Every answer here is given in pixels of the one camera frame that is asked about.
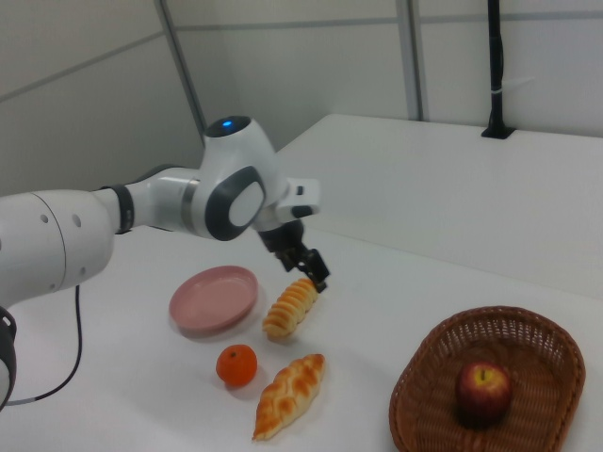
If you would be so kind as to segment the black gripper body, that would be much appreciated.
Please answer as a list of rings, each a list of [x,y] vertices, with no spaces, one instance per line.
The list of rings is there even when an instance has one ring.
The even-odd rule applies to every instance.
[[[306,251],[302,243],[304,227],[300,219],[282,224],[279,227],[259,232],[259,237],[270,253],[276,256],[298,256]]]

